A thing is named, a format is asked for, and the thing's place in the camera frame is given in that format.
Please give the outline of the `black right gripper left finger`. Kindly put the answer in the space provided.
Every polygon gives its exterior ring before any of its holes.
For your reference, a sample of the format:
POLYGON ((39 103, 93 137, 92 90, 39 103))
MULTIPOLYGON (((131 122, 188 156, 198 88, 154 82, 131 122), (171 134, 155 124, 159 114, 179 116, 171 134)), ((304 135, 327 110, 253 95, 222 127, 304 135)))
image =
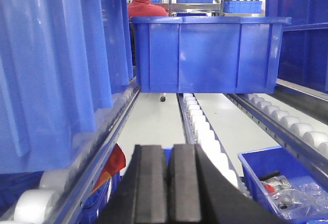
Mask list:
POLYGON ((159 145, 136 145, 124 176, 96 223, 166 223, 167 162, 159 145))

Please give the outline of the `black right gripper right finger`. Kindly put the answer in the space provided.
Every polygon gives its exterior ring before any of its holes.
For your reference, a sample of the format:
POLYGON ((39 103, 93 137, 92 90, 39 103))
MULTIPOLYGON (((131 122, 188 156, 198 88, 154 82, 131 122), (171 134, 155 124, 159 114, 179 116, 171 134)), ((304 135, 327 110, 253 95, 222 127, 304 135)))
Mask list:
POLYGON ((242 194, 198 145, 174 145, 168 168, 169 223, 284 223, 242 194))

